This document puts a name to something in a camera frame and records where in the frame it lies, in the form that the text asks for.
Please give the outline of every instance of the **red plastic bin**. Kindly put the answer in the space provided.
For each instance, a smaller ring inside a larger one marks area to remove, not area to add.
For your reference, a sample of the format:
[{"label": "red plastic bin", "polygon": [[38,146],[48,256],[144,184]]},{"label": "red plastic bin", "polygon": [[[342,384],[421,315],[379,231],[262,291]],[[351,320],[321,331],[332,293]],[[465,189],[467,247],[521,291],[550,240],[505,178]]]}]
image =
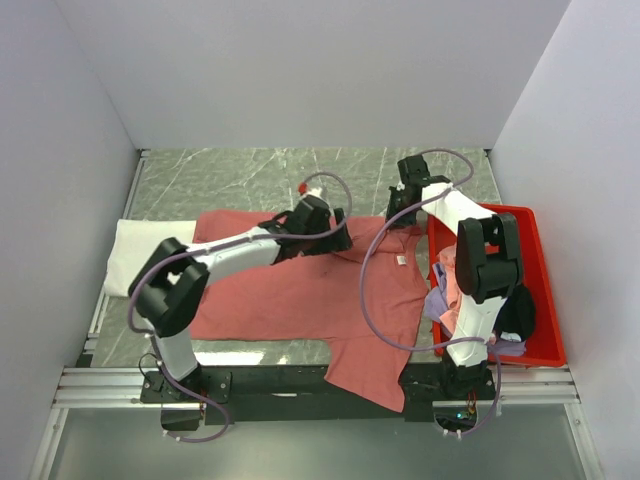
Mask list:
[{"label": "red plastic bin", "polygon": [[[500,356],[503,363],[518,365],[561,367],[567,363],[562,343],[562,335],[558,326],[556,309],[551,295],[549,276],[544,262],[542,245],[538,236],[538,228],[533,212],[524,207],[510,205],[483,205],[496,213],[511,213],[518,221],[520,244],[522,246],[522,262],[524,265],[524,284],[531,291],[536,305],[536,329],[527,339],[527,351],[521,357]],[[442,222],[429,216],[427,221],[427,235],[429,236],[429,259],[431,266],[437,261],[437,254],[445,247],[456,242],[456,236],[444,226]],[[430,269],[431,285],[437,284],[433,268]],[[433,341],[442,343],[448,340],[447,334],[438,322],[433,322]],[[436,354],[442,355],[443,349],[437,349]]]}]

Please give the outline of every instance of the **metal frame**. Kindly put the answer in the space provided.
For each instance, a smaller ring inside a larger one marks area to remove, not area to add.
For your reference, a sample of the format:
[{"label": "metal frame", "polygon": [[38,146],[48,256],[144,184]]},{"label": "metal frame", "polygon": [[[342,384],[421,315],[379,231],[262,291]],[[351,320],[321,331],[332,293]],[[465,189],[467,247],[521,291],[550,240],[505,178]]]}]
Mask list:
[{"label": "metal frame", "polygon": [[87,335],[87,339],[84,342],[84,349],[82,353],[85,355],[93,355],[96,351],[96,345],[98,344],[99,333],[90,333]]},{"label": "metal frame", "polygon": [[[52,408],[160,408],[140,403],[143,377],[137,368],[65,368]],[[503,405],[579,404],[568,368],[504,367],[500,400]],[[490,404],[490,401],[478,402]],[[438,406],[464,405],[463,401],[434,402]],[[179,404],[197,408],[197,403]]]},{"label": "metal frame", "polygon": [[29,473],[29,480],[46,480],[49,478],[68,413],[69,410],[66,408],[52,409],[49,413],[47,426],[44,429],[38,453],[36,453],[36,458]]},{"label": "metal frame", "polygon": [[[138,192],[138,184],[140,183],[140,174],[142,173],[142,169],[147,162],[147,157],[149,156],[148,150],[143,150],[140,153],[140,160],[138,161],[138,165],[136,167],[136,173],[133,176],[133,181],[131,182],[131,188],[129,189],[129,194],[127,195],[127,202],[124,206],[124,211],[122,212],[122,218],[129,218],[129,214],[131,213],[131,206],[133,205],[133,201],[135,200],[136,193]],[[104,288],[100,289],[100,294],[98,295],[98,301],[96,302],[96,308],[93,310],[93,317],[91,318],[91,324],[89,326],[88,335],[100,333],[100,329],[102,328],[102,319],[104,318],[104,312],[107,309],[108,297],[104,293]]]},{"label": "metal frame", "polygon": [[582,405],[565,405],[573,440],[587,480],[605,480],[596,445],[587,426]]}]

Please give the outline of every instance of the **glass panel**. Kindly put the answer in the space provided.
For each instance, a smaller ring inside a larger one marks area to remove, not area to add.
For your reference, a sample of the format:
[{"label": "glass panel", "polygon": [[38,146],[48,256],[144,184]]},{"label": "glass panel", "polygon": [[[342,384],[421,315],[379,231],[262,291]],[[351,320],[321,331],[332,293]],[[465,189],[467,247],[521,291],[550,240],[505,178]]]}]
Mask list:
[{"label": "glass panel", "polygon": [[504,407],[462,442],[443,438],[433,424],[389,419],[242,423],[197,445],[163,437],[157,410],[72,410],[50,478],[539,480],[584,473],[564,408],[547,405]]}]

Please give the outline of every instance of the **white cloth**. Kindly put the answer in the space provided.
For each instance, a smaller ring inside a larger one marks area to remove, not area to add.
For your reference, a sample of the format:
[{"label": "white cloth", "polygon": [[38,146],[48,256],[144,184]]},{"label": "white cloth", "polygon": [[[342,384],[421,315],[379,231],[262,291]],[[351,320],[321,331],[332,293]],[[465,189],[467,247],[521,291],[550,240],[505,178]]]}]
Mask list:
[{"label": "white cloth", "polygon": [[507,332],[502,332],[500,334],[500,338],[503,340],[506,340],[507,342],[521,342],[522,338],[520,338],[520,335],[518,335],[517,333],[507,333]]},{"label": "white cloth", "polygon": [[196,222],[147,222],[118,220],[116,240],[107,261],[104,290],[113,297],[127,297],[136,278],[158,244],[175,237],[181,243],[193,243]]}]

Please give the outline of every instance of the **purple cloth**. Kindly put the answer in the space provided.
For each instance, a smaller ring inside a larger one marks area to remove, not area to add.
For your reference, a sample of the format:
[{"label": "purple cloth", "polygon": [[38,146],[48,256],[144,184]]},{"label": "purple cloth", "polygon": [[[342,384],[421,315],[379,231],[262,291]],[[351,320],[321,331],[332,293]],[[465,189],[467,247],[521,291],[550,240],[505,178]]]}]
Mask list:
[{"label": "purple cloth", "polygon": [[438,285],[434,286],[424,299],[423,314],[435,322],[440,322],[440,315],[449,310],[447,306],[447,275],[441,263],[433,264]]},{"label": "purple cloth", "polygon": [[[440,315],[449,310],[447,306],[447,275],[444,267],[440,262],[433,264],[433,273],[436,274],[438,285],[434,286],[424,299],[423,314],[434,322],[440,323]],[[442,325],[446,334],[451,337],[451,332]],[[498,355],[506,355],[509,357],[521,357],[527,351],[526,342],[510,342],[498,338],[493,345]]]}]

